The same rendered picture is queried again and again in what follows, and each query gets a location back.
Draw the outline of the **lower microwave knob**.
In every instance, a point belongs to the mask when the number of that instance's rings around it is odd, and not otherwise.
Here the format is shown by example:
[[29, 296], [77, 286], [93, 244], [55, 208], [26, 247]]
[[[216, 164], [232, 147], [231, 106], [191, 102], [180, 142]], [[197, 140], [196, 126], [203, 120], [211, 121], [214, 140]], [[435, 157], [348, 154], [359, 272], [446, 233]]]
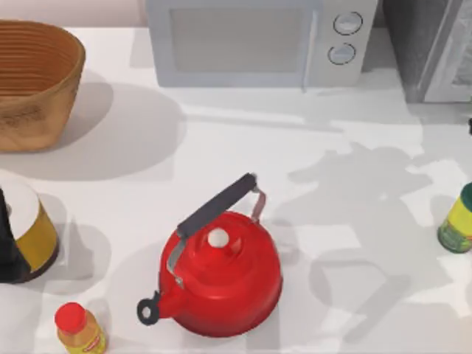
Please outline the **lower microwave knob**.
[[352, 44], [342, 43], [332, 46], [328, 50], [327, 57], [333, 65], [343, 66], [354, 60], [356, 49]]

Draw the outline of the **yellow and white can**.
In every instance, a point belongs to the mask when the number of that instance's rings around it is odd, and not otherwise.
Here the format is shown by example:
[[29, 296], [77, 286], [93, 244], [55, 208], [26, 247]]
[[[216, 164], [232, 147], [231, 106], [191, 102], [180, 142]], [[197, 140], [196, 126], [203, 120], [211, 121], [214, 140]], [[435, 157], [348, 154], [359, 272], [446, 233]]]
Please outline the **yellow and white can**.
[[0, 181], [10, 226], [17, 247], [30, 266], [27, 281], [41, 276], [54, 263], [58, 251], [58, 234], [36, 193], [19, 181]]

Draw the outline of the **yellow bottle with red cap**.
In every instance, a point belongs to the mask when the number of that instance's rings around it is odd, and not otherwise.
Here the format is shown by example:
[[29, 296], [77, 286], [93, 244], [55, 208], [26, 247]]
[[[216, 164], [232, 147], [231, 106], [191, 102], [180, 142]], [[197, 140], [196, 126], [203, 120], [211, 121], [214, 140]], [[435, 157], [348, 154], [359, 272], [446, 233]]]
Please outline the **yellow bottle with red cap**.
[[107, 339], [94, 314], [77, 302], [67, 302], [55, 312], [60, 342], [68, 354], [105, 354]]

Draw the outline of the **brown woven basket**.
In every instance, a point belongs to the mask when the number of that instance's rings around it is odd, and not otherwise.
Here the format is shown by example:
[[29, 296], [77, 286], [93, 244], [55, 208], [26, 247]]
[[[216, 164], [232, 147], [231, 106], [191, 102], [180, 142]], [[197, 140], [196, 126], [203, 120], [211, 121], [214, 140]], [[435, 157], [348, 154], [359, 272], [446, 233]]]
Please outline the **brown woven basket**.
[[85, 61], [82, 42], [61, 27], [0, 19], [0, 153], [58, 142]]

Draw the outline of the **yellow and green bottle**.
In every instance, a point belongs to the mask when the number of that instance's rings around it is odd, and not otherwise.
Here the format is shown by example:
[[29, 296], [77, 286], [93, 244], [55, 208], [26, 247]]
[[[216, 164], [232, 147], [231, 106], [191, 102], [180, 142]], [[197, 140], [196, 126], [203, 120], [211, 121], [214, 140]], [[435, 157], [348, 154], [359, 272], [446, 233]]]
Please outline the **yellow and green bottle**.
[[440, 244], [450, 252], [472, 250], [472, 182], [466, 184], [437, 230]]

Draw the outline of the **red kettle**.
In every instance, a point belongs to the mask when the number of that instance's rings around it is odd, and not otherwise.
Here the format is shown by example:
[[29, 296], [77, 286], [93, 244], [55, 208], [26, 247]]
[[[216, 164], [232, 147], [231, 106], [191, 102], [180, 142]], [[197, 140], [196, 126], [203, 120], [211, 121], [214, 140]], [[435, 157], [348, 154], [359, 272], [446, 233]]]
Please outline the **red kettle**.
[[136, 306], [138, 320], [171, 318], [213, 338], [264, 322], [283, 284], [279, 252], [260, 223], [265, 205], [256, 175], [246, 173], [180, 222], [162, 250], [157, 290]]

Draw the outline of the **microwave knob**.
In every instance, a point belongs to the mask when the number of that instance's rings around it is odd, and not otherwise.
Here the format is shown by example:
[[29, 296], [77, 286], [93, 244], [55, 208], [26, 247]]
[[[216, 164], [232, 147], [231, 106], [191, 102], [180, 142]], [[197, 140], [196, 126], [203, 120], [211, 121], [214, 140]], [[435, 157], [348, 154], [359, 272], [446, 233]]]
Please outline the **microwave knob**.
[[353, 35], [360, 30], [363, 25], [363, 18], [357, 12], [348, 12], [337, 15], [333, 28], [340, 35]]
[[354, 60], [356, 49], [352, 44], [342, 43], [332, 46], [328, 50], [327, 57], [333, 65], [343, 66]]

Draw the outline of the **pale microwave oven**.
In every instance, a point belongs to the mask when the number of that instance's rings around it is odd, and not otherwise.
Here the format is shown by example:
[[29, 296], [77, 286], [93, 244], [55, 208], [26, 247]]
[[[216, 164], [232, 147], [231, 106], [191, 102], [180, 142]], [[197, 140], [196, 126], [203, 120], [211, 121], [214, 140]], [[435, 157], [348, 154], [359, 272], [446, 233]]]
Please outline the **pale microwave oven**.
[[[305, 68], [312, 12], [317, 34], [311, 88], [354, 85], [378, 0], [145, 0], [157, 80], [163, 87], [299, 88]], [[357, 12], [353, 35], [333, 28], [337, 15]], [[356, 57], [333, 65], [332, 46], [352, 44]]]

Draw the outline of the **upper microwave knob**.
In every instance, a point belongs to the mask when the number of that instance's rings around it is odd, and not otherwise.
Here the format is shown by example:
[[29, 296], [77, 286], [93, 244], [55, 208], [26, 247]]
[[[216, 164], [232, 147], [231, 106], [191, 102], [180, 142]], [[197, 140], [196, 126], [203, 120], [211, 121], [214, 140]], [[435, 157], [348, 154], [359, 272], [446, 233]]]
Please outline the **upper microwave knob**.
[[333, 28], [340, 35], [353, 35], [360, 30], [363, 25], [363, 18], [357, 12], [348, 12], [337, 15]]

